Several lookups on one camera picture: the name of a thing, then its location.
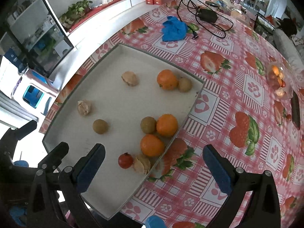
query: blue gripper pad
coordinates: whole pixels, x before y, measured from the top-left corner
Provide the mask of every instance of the blue gripper pad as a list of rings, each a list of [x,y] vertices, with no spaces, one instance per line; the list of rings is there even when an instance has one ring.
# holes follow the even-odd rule
[[[164,221],[156,215],[147,218],[145,226],[146,228],[167,228]]]
[[[219,189],[223,193],[230,195],[232,192],[231,179],[213,152],[207,146],[203,148],[203,159]]]
[[[91,152],[88,153],[86,157],[89,156],[89,159],[76,177],[76,190],[78,193],[84,193],[88,190],[94,176],[105,159],[104,145],[96,144],[94,147],[97,147],[97,149],[92,155],[90,154]]]

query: red cherry tomato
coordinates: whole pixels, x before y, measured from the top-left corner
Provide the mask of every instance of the red cherry tomato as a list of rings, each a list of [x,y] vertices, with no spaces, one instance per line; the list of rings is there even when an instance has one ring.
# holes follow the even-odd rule
[[[121,168],[123,169],[128,169],[132,166],[133,164],[133,158],[130,154],[124,153],[119,156],[118,158],[118,164]]]

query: potted plant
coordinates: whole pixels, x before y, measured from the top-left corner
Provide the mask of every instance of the potted plant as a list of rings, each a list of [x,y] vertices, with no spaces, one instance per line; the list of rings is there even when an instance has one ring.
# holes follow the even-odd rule
[[[92,1],[82,0],[69,6],[68,11],[60,16],[60,23],[66,28],[70,29],[73,24],[77,23],[84,17],[91,9],[89,4]]]

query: glass door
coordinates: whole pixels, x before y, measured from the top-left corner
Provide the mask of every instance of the glass door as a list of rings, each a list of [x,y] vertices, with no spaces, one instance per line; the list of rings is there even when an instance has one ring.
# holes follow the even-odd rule
[[[21,62],[27,57],[29,67],[37,66],[48,77],[73,48],[57,21],[45,0],[17,0],[7,15],[0,47],[5,53],[13,51]]]

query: tablecloth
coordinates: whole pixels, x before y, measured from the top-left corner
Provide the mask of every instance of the tablecloth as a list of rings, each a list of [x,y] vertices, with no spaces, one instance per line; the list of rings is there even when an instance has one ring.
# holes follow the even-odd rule
[[[195,108],[178,134],[178,138],[183,139],[195,153],[189,159],[192,164],[182,167],[184,170],[172,166],[172,178],[145,182],[122,212],[140,222],[151,215],[158,215],[168,227],[178,221],[207,225],[227,198],[219,190],[202,159],[203,147],[213,144],[235,167],[253,173],[262,173],[264,170],[272,172],[280,201],[282,227],[288,227],[303,201],[303,128],[298,131],[292,122],[288,123],[281,117],[282,107],[287,114],[291,114],[290,102],[277,99],[263,76],[263,68],[270,62],[276,60],[288,67],[286,60],[266,40],[227,15],[234,27],[225,39],[200,27],[197,40],[187,34],[184,40],[162,42],[162,23],[167,16],[176,16],[176,5],[176,1],[173,1],[153,9],[114,34],[83,63],[57,102],[62,102],[75,83],[120,42],[148,51],[188,70],[206,82]],[[180,8],[180,16],[185,22],[197,25],[194,16],[184,6]],[[229,22],[222,17],[217,23],[222,27],[229,26]],[[220,33],[211,25],[204,25],[211,32]],[[206,57],[211,59],[213,65],[206,64]],[[300,109],[303,111],[302,81],[294,78],[291,82],[300,97]],[[58,103],[48,112],[40,130],[42,133],[46,132],[58,111]],[[241,127],[248,126],[248,123],[255,132],[244,135]],[[284,169],[290,168],[291,158],[294,167],[290,171],[287,169],[287,176]],[[231,227],[240,222],[249,197],[250,193],[247,193]]]

